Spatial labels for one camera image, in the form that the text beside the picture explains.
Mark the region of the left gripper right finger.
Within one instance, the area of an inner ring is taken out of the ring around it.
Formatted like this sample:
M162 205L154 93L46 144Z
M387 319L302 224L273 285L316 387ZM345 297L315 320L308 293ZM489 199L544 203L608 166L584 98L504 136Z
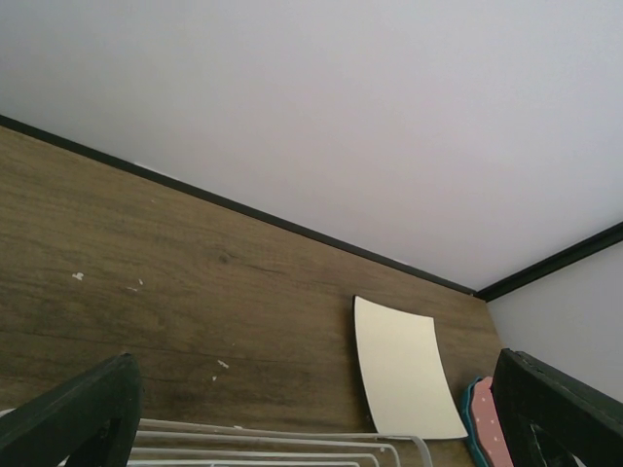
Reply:
M622 404L599 390L504 348L492 392L514 465L622 464Z

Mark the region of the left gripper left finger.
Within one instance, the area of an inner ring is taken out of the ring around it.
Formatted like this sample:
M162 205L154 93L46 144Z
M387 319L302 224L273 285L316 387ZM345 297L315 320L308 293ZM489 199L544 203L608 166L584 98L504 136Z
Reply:
M3 466L125 466L143 385L123 353L1 416Z

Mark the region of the pink polka dot plate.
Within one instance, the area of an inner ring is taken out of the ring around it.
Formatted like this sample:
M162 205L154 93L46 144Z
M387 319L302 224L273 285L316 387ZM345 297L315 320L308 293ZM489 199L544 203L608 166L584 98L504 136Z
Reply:
M468 413L476 452L485 466L512 467L508 447L497 416L492 392L493 378L484 377L472 388Z

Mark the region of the teal polka dot plate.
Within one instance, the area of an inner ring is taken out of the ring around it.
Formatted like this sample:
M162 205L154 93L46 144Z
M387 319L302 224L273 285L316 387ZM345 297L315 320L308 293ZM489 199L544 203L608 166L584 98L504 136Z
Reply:
M489 467L487 457L479 446L475 430L475 420L473 418L473 415L471 414L471 402L473 399L474 387L476 383L480 382L481 380L481 377L476 377L463 391L460 399L459 414L467 431L465 444L475 466Z

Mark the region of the square cream plate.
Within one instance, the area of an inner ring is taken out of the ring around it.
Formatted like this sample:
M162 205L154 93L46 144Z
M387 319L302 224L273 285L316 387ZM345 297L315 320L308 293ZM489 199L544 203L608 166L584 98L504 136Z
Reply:
M376 430L423 440L467 431L447 382L434 319L353 298L357 358Z

